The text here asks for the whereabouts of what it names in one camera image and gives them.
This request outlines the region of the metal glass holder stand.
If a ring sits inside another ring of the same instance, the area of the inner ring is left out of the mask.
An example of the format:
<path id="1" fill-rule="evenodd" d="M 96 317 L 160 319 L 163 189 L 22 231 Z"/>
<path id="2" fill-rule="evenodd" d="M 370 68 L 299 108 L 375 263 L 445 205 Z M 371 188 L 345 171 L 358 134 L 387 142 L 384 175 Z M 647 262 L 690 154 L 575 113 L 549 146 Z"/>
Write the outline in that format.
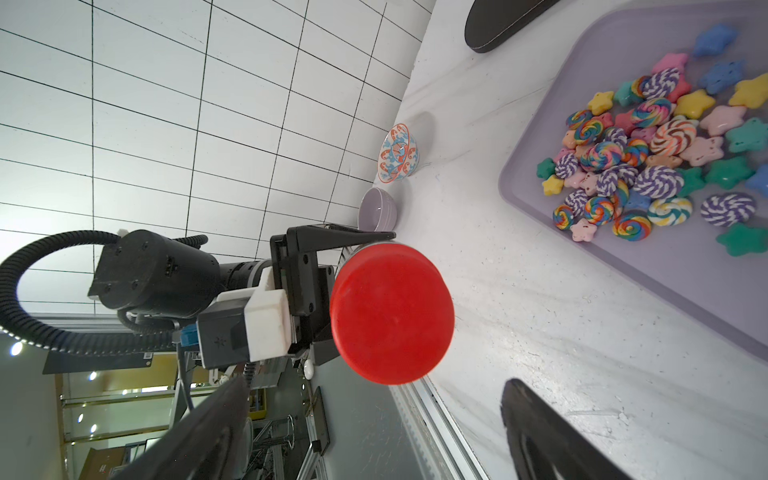
<path id="1" fill-rule="evenodd" d="M 475 0 L 465 24 L 465 43 L 474 52 L 490 52 L 557 3 L 558 0 Z"/>

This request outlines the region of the yellow star candy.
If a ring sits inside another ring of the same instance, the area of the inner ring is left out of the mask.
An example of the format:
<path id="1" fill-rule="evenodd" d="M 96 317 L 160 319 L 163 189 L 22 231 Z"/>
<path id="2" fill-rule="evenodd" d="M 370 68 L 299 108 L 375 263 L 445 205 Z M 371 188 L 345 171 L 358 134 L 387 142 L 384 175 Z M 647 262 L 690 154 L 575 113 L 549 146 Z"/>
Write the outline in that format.
<path id="1" fill-rule="evenodd" d="M 547 197 L 559 195 L 564 188 L 564 180 L 551 175 L 541 183 L 543 194 Z"/>

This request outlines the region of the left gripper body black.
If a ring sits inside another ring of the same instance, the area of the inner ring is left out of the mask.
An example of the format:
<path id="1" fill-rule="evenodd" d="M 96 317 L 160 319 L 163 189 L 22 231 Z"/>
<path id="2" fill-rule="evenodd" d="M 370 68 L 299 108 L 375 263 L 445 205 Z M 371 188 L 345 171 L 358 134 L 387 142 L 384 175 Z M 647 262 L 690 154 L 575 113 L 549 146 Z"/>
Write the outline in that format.
<path id="1" fill-rule="evenodd" d="M 306 357 L 316 365 L 336 358 L 329 313 L 334 268 L 317 257 L 333 248 L 329 233 L 284 233 L 270 239 L 275 287 L 288 299 L 288 355 Z"/>

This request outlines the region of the blue star candy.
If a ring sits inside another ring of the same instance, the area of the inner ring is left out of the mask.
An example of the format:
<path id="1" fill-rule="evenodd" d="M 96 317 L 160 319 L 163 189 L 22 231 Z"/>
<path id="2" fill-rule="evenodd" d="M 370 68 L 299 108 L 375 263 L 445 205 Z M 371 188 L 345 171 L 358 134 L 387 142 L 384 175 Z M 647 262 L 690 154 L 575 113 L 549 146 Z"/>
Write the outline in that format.
<path id="1" fill-rule="evenodd" d="M 727 25 L 714 25 L 697 36 L 692 55 L 697 58 L 720 55 L 738 35 L 737 30 Z"/>

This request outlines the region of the patterned red blue bowl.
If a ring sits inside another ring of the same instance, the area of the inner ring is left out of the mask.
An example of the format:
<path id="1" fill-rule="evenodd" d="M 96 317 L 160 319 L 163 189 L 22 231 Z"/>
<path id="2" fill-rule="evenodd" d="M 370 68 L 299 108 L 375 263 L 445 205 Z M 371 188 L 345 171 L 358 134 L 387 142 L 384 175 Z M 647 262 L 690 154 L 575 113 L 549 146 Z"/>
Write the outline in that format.
<path id="1" fill-rule="evenodd" d="M 418 144 L 407 125 L 398 123 L 387 133 L 378 156 L 378 179 L 392 183 L 412 175 L 419 165 Z"/>

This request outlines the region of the dark green star candy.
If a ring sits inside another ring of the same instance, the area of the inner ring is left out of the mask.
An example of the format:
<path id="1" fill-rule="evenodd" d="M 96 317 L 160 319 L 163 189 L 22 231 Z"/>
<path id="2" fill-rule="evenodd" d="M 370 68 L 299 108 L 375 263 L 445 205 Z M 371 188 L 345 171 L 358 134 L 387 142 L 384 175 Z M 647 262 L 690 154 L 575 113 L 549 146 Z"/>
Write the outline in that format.
<path id="1" fill-rule="evenodd" d="M 536 176 L 542 180 L 549 179 L 555 174 L 556 163 L 552 158 L 545 158 L 537 164 Z"/>

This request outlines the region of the lilac bowl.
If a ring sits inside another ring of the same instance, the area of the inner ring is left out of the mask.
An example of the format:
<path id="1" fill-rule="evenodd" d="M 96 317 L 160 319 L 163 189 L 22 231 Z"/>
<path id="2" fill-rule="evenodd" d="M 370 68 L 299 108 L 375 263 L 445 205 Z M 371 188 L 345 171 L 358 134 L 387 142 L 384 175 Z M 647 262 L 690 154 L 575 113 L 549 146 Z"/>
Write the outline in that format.
<path id="1" fill-rule="evenodd" d="M 384 190 L 373 187 L 361 200 L 358 214 L 358 229 L 365 232 L 392 231 L 397 222 L 397 205 Z"/>

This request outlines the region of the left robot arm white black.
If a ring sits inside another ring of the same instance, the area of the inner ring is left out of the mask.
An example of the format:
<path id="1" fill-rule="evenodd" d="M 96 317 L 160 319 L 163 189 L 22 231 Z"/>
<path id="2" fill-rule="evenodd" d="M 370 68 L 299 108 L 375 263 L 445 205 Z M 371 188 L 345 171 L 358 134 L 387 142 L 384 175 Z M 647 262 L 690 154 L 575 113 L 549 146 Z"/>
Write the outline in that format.
<path id="1" fill-rule="evenodd" d="M 266 260 L 220 264 L 206 237 L 170 239 L 148 230 L 124 235 L 70 231 L 37 240 L 1 266 L 1 328 L 37 347 L 79 356 L 124 356 L 196 348 L 215 369 L 303 354 L 330 341 L 335 272 L 323 251 L 392 239 L 335 224 L 292 227 L 272 237 Z M 102 253 L 88 294 L 114 310 L 121 333 L 81 333 L 45 323 L 21 305 L 24 273 L 42 258 L 83 245 Z"/>

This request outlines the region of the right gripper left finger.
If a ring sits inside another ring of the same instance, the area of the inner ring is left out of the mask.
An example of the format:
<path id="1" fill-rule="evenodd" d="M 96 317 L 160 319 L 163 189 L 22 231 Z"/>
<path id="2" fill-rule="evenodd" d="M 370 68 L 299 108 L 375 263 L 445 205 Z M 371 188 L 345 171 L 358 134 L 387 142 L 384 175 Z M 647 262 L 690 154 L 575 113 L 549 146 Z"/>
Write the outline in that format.
<path id="1" fill-rule="evenodd" d="M 241 377 L 225 382 L 116 477 L 232 479 L 243 443 L 248 393 Z"/>

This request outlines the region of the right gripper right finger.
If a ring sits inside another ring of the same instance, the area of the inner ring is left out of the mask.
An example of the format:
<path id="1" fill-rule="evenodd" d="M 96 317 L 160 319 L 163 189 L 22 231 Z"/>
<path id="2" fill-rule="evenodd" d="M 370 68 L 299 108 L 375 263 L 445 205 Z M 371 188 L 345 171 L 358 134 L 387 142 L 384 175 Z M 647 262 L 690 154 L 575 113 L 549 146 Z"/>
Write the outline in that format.
<path id="1" fill-rule="evenodd" d="M 522 380 L 505 383 L 500 410 L 518 478 L 628 477 Z"/>

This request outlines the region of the lilac plastic tray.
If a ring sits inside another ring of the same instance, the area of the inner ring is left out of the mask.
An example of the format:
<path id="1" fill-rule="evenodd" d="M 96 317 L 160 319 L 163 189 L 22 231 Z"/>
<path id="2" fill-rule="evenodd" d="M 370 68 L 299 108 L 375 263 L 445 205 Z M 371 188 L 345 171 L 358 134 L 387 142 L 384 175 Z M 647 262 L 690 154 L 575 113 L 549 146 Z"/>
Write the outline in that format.
<path id="1" fill-rule="evenodd" d="M 611 12 L 574 43 L 538 111 L 499 177 L 508 203 L 546 227 L 560 203 L 546 196 L 537 164 L 565 131 L 569 113 L 589 96 L 647 71 L 666 53 L 682 52 L 717 24 L 738 33 L 726 57 L 745 62 L 749 76 L 767 69 L 767 6 L 761 1 L 665 5 Z M 587 251 L 640 286 L 691 315 L 743 350 L 767 355 L 767 257 L 731 256 L 718 230 L 699 214 L 679 226 L 656 227 L 641 241 L 603 228 Z"/>

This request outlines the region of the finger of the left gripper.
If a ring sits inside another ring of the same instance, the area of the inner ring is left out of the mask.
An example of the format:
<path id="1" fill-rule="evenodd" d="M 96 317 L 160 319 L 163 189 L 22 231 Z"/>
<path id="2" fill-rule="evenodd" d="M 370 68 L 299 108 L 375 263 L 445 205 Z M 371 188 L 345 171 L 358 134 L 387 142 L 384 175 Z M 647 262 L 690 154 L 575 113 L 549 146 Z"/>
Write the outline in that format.
<path id="1" fill-rule="evenodd" d="M 366 232 L 337 224 L 291 227 L 286 232 L 289 252 L 319 252 L 394 240 L 392 231 Z"/>

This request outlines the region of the red lid candy jar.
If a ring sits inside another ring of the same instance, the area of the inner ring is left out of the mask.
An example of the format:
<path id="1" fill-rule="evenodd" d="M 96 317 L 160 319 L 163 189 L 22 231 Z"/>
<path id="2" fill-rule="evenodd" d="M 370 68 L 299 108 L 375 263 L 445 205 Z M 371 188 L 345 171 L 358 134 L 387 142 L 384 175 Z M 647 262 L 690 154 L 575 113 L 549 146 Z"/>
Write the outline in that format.
<path id="1" fill-rule="evenodd" d="M 330 300 L 334 343 L 347 365 L 382 385 L 412 383 L 446 355 L 451 294 L 437 267 L 399 243 L 366 246 L 340 269 Z"/>

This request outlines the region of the aluminium mounting rail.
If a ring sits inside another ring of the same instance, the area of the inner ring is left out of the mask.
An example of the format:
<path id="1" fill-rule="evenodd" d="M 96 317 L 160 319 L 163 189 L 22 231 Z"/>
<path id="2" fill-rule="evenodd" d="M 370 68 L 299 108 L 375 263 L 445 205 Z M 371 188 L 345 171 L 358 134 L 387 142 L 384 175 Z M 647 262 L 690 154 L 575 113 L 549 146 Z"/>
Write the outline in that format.
<path id="1" fill-rule="evenodd" d="M 425 479 L 489 479 L 428 378 L 389 390 Z"/>

